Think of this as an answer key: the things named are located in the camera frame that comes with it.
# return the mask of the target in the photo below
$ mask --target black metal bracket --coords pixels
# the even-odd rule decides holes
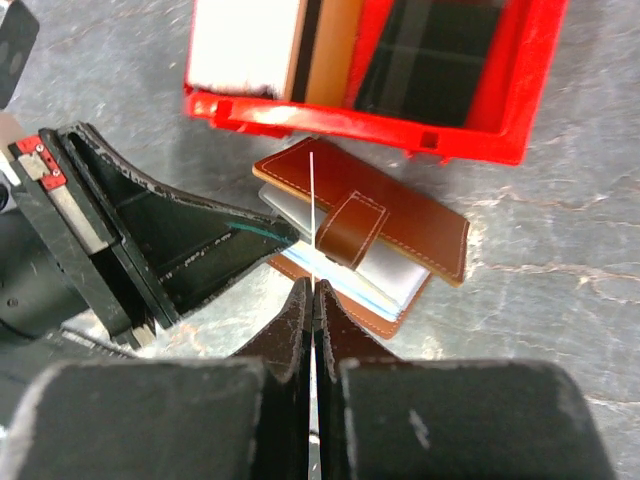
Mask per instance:
[[[314,341],[322,478],[615,478],[563,370],[398,359],[309,279],[234,358],[52,367],[16,414],[0,476],[20,458],[7,478],[78,478],[91,458],[104,478],[306,478]]]
[[[44,129],[10,149],[21,214],[120,343],[139,346],[155,322],[170,327],[298,238],[283,220],[155,181],[88,124]],[[41,333],[18,313],[0,307],[16,330]]]

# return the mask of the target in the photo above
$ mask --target brown leather wallet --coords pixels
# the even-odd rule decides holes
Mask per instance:
[[[357,268],[375,239],[423,265],[452,286],[464,280],[469,222],[435,200],[402,185],[374,167],[321,139],[306,138],[253,167],[258,178],[311,202],[309,155],[314,155],[316,206],[327,216],[316,233],[316,247],[333,261]],[[280,256],[271,262],[292,278],[308,275]],[[420,288],[424,289],[427,281]],[[399,327],[362,315],[360,304],[340,298],[364,326],[383,337]]]
[[[298,278],[311,277],[311,274],[305,269],[301,268],[297,263],[289,260],[284,255],[276,255],[269,260],[269,265],[278,270],[284,276],[289,277],[291,280],[297,280]],[[349,312],[354,322],[361,325],[363,328],[371,330],[376,335],[382,338],[389,339],[393,337],[398,329],[402,326],[402,323],[407,318],[407,315],[413,308],[416,300],[420,297],[424,289],[429,284],[429,281],[433,278],[433,275],[429,275],[427,279],[422,283],[415,296],[400,315],[396,318],[395,322],[389,322],[379,315],[376,315],[368,308],[362,306],[358,302],[350,299],[346,295],[336,291],[336,295],[340,300],[343,308]]]

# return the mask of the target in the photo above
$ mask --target gray concrete floor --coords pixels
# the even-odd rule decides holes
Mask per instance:
[[[27,3],[42,30],[8,108],[27,130],[89,121],[159,180],[266,211],[250,166],[294,139],[212,131],[181,115],[191,0]],[[640,478],[638,18],[634,0],[571,3],[519,168],[442,168],[339,141],[472,224],[466,283],[433,282],[385,344],[407,358],[558,362],[589,399],[622,479]],[[261,267],[146,353],[228,354],[278,310],[287,285]]]

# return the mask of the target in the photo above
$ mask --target white cable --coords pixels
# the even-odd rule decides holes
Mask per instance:
[[[309,181],[311,184],[311,248],[316,249],[316,184],[313,171],[313,152],[309,152]],[[316,276],[314,268],[311,269],[311,291],[316,289]]]

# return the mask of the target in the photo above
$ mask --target white paper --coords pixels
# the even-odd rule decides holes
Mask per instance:
[[[284,96],[300,0],[197,0],[187,82]]]

